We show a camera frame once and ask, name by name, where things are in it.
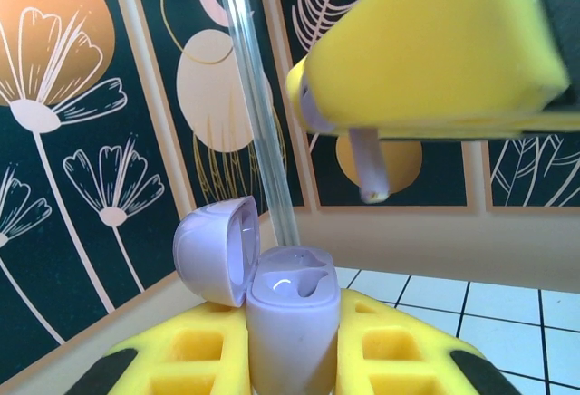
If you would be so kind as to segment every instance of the yellow foam block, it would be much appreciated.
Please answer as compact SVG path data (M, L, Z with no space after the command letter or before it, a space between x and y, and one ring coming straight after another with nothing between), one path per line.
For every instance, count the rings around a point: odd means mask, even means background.
M478 395L450 352L469 344L355 291L343 290L336 395Z
M116 345L138 351L110 395L250 395L246 309L203 303Z
M288 74L306 127L303 74L336 132L431 124L489 132L488 119L541 111L570 83L540 0L361 0Z

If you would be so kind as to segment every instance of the lavender flip-top container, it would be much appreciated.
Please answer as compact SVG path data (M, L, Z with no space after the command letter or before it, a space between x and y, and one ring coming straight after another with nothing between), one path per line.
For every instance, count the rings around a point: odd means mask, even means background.
M328 395L341 300L333 259L303 246L259 249L256 202L243 197L184 218L173 256L195 294L234 307L246 298L250 377L259 395Z

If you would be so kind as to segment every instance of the container lid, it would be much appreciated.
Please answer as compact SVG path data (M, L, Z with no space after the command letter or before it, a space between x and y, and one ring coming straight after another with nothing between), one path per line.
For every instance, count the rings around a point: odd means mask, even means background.
M254 278L260 229L253 197L196 209L179 224L173 239L178 275L193 293L240 307Z

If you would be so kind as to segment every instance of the flower stem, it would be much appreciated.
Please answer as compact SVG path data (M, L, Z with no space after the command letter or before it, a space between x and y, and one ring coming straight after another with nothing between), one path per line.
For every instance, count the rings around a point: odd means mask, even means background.
M81 258L82 266L84 267L85 271L87 272L87 275L89 276L89 279L91 280L92 287L96 291L97 295L99 295L102 305L105 307L108 313L111 313L112 311L115 310L115 306L112 305L111 299L107 295L105 288L102 286L101 280L99 280L99 276L94 271L94 268L92 267L87 252L84 250L84 247L82 246L81 239L79 238L79 235L77 234L76 229L74 228L71 216L69 216L69 213L66 210L63 196L61 195L61 191L56 185L53 170L51 169L51 165L48 162L48 157L46 156L46 151L44 150L43 140L40 134L34 132L33 135L34 142L36 143L36 148L38 149L38 154L40 155L40 159L43 162L44 172L46 173L46 177L48 178L48 182L50 183L51 189L53 191L54 199L56 200L56 205L61 211L61 216L63 216L64 224L66 225L69 235L71 236L74 248L76 248L76 253Z
M26 296L26 294L24 293L24 291L20 288L20 286L18 286L18 283L12 277L12 275L8 271L8 268L6 267L6 265L4 264L4 261L2 259L0 259L0 268L2 268L2 271L4 271L4 274L6 275L6 277L8 277L8 281L10 282L10 284L12 285L12 287L16 290L16 292L18 293L18 295L20 295L20 298L22 298L22 301L24 302L24 304L26 304L26 306L28 307L28 309L30 310L30 312L33 313L33 315L36 317L36 319L38 320L38 322L44 327L44 329L46 329L46 331L48 333L51 334L51 336L54 338L55 341L57 341L59 344L63 345L64 344L64 339L44 319L44 317L40 314L40 312L38 312L38 309L36 309L34 307L34 305L32 304L32 302L30 300L28 300L28 297Z
M129 271L130 271L131 275L133 276L133 280L135 281L135 283L137 284L137 287L139 288L139 290L141 292L145 291L145 288L143 288L143 285L141 284L141 280L139 280L139 277L137 276L137 272L135 271L135 268L133 268L133 264L131 263L131 260L129 259L129 255L127 255L127 250L125 250L125 245L123 244L123 241L121 240L121 235L119 235L119 229L117 227L112 227L111 229L112 229L112 233L115 234L115 238L117 238L117 244L119 245L119 249L121 250L123 257L125 258L125 262L127 263L127 266L129 267Z

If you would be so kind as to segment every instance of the white tile floor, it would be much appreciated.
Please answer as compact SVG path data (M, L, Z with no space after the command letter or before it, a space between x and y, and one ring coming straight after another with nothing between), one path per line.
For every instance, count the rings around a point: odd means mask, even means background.
M523 395L580 395L580 294L337 271L341 287L472 343Z

